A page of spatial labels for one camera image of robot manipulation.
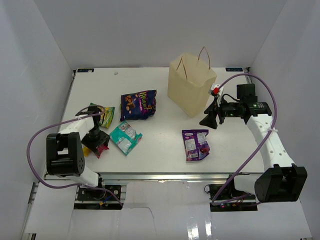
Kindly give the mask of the green yellow candy bag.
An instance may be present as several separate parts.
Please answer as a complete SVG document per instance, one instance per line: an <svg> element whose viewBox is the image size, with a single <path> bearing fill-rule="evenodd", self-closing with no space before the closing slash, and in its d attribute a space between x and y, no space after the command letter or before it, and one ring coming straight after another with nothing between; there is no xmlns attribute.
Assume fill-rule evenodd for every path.
<svg viewBox="0 0 320 240"><path fill-rule="evenodd" d="M102 105L97 105L90 103L88 111L93 114L100 114L93 117L94 126L100 126L103 128L109 128L115 113L115 107L105 107Z"/></svg>

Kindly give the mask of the teal white snack bag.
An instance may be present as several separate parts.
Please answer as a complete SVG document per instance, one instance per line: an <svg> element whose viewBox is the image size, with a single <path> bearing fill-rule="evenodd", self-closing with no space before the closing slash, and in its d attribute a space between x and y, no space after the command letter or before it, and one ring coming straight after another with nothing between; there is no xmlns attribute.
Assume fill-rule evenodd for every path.
<svg viewBox="0 0 320 240"><path fill-rule="evenodd" d="M143 135L126 121L120 123L110 134L110 139L127 156L140 142Z"/></svg>

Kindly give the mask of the purple candy pouch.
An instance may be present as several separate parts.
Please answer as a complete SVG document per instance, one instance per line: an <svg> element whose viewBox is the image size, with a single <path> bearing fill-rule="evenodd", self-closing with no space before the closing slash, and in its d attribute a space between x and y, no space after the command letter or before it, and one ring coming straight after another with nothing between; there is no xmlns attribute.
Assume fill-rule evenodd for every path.
<svg viewBox="0 0 320 240"><path fill-rule="evenodd" d="M182 130L182 138L187 162L197 162L210 154L207 141L208 129Z"/></svg>

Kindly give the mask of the dark purple snack bag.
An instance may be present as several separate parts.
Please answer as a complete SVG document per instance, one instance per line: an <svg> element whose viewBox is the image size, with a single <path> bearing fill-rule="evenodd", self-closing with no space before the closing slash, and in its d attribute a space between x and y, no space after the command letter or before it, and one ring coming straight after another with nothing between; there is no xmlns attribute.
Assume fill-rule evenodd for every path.
<svg viewBox="0 0 320 240"><path fill-rule="evenodd" d="M156 112L157 90L144 90L120 97L120 121L146 120Z"/></svg>

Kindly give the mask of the red snack packet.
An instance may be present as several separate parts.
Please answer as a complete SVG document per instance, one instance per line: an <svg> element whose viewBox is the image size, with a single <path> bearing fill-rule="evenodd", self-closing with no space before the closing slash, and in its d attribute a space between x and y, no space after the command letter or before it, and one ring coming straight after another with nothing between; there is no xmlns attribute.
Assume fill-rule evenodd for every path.
<svg viewBox="0 0 320 240"><path fill-rule="evenodd" d="M98 147L96 148L96 151L95 151L96 157L99 159L99 158L101 157L101 154L102 154L104 151L107 151L108 149L109 149L108 146L106 146L106 145L104 145L104 144L98 146Z"/></svg>

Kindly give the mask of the yellow snack packet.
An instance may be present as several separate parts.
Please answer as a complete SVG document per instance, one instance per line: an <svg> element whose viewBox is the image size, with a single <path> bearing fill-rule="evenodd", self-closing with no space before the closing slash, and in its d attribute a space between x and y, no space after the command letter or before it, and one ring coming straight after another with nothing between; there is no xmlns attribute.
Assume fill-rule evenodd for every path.
<svg viewBox="0 0 320 240"><path fill-rule="evenodd" d="M91 150L85 146L85 147L83 148L83 155L84 155L85 157L88 157L90 153L91 153Z"/></svg>

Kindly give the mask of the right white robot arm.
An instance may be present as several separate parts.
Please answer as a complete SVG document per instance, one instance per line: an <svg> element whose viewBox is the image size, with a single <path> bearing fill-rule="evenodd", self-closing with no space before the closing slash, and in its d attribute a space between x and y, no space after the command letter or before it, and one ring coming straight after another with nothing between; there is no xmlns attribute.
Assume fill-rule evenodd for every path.
<svg viewBox="0 0 320 240"><path fill-rule="evenodd" d="M200 125L216 129L225 118L241 118L251 131L263 160L262 174L238 173L228 178L226 195L236 200L243 193L261 203L295 202L307 179L307 171L297 166L285 150L273 123L275 117L266 102L259 102L253 83L238 84L234 102L224 99L224 88L213 84L209 93L213 102L204 111Z"/></svg>

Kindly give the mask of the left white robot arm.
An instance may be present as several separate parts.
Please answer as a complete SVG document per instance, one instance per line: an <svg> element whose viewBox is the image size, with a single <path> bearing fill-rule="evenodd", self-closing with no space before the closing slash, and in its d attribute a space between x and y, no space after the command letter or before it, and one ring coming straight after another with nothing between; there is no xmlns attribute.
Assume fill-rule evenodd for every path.
<svg viewBox="0 0 320 240"><path fill-rule="evenodd" d="M67 178L88 188L88 193L99 200L105 196L106 187L101 175L86 166L83 146L99 158L108 150L110 136L100 129L104 110L91 105L76 113L76 119L65 129L46 137L46 170L51 176Z"/></svg>

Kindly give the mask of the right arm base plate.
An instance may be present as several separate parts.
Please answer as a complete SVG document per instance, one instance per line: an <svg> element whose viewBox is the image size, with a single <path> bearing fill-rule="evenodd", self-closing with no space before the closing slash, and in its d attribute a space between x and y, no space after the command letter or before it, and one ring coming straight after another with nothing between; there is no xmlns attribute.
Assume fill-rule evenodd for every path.
<svg viewBox="0 0 320 240"><path fill-rule="evenodd" d="M209 195L210 211L212 213L255 212L258 210L258 204L254 195L235 190L231 187L226 187L214 201L215 203L219 203L219 205L213 205L212 199L221 187L222 184L207 184L203 188L204 192Z"/></svg>

